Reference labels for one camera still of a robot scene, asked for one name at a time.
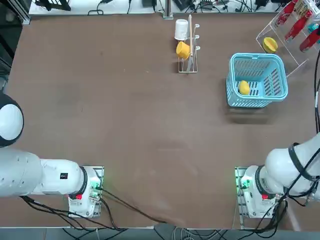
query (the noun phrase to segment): tabletop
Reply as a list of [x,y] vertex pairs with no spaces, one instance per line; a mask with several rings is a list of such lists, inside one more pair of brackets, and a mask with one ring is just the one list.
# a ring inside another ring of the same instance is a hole
[[[228,107],[229,59],[261,52],[255,38],[273,17],[194,14],[196,74],[177,73],[175,21],[160,15],[34,19],[23,27],[6,91],[25,117],[13,147],[104,166],[105,188],[176,226],[239,228],[235,167],[264,164],[272,149],[316,132],[313,66],[289,81],[283,102]],[[36,199],[66,207],[61,196]],[[109,202],[118,226],[155,224]],[[66,226],[18,197],[0,204],[2,227]],[[319,214],[318,204],[290,203],[281,228],[318,231]],[[104,209],[96,220],[110,225]]]

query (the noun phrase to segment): yellow fruit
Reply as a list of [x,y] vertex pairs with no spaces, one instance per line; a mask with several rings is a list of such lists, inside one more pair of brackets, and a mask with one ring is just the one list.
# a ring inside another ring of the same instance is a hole
[[242,95],[248,95],[250,93],[250,86],[246,81],[242,80],[239,83],[239,92]]
[[278,44],[272,37],[265,37],[263,39],[262,47],[267,53],[274,54],[278,49]]

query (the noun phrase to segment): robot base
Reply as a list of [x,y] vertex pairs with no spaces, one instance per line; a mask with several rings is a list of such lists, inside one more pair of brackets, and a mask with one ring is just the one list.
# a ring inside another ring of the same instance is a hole
[[[255,179],[255,174],[250,174],[249,172],[246,172],[248,169],[248,167],[241,167],[241,166],[237,166],[234,168],[234,175],[235,175],[235,183],[236,183],[236,191],[237,191],[237,206],[238,206],[238,212],[239,212],[239,220],[240,220],[240,228],[241,229],[251,229],[252,226],[246,226],[247,224],[249,224],[246,221],[246,218],[253,218],[253,219],[257,219],[257,218],[262,218],[266,211],[269,210],[269,207],[265,207],[263,208],[263,210],[257,210],[257,207],[255,207],[255,202],[254,199],[251,198],[251,194],[252,196],[255,196],[257,199],[262,199],[262,195],[259,193],[259,191],[254,191],[253,185],[251,184],[249,187],[250,188],[246,188],[243,189],[243,180],[248,180],[248,179]],[[270,209],[269,211],[269,215],[266,215],[265,218],[271,218],[272,216],[272,212],[273,212],[273,208]]]
[[243,177],[240,180],[240,188],[242,189],[245,204],[249,218],[272,217],[276,198],[267,199],[264,194],[261,194],[257,187],[256,171],[258,166],[250,166],[246,169]]
[[[94,187],[102,187],[104,179],[103,166],[83,166],[87,173],[87,183],[85,191],[76,199],[68,197],[69,211],[79,214],[83,217],[94,218],[99,217],[101,213],[100,190]],[[70,217],[78,218],[78,216],[69,214]]]

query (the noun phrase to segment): robotic arm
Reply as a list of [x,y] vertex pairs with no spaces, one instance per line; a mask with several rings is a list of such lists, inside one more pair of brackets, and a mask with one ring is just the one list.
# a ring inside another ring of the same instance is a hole
[[96,187],[101,187],[102,179],[96,170],[6,147],[19,139],[23,127],[24,116],[17,102],[0,93],[0,197],[68,195],[70,212],[84,217],[97,215],[100,191]]
[[[266,157],[265,165],[252,165],[241,178],[241,187],[250,218],[262,218],[286,192],[297,176],[302,177],[294,184],[289,194],[304,195],[320,175],[320,155],[309,167],[304,167],[320,147],[320,133],[303,144],[293,144],[289,148],[273,149]],[[320,189],[314,188],[308,197],[320,200]]]

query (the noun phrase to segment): tool holder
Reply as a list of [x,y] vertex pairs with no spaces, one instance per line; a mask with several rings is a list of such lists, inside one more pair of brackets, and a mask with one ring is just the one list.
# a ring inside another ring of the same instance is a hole
[[307,52],[301,52],[299,46],[310,34],[308,32],[308,25],[313,23],[319,24],[320,22],[316,22],[314,19],[309,19],[300,33],[291,42],[287,43],[284,40],[285,35],[290,31],[292,26],[300,17],[294,11],[284,25],[275,27],[275,22],[280,14],[281,11],[269,22],[267,26],[265,26],[265,28],[256,37],[256,41],[259,43],[264,52],[264,38],[271,37],[276,41],[278,49],[275,54],[282,59],[284,63],[285,74],[288,78],[299,68],[301,68],[310,58],[314,57],[314,55],[319,51],[320,44],[318,43],[315,43]]
[[200,46],[197,46],[197,39],[200,36],[195,35],[195,32],[199,27],[199,24],[195,24],[194,29],[192,29],[192,16],[189,14],[188,29],[184,36],[184,42],[190,46],[190,55],[187,59],[178,57],[178,71],[180,74],[195,74],[198,72],[197,51],[200,49]]

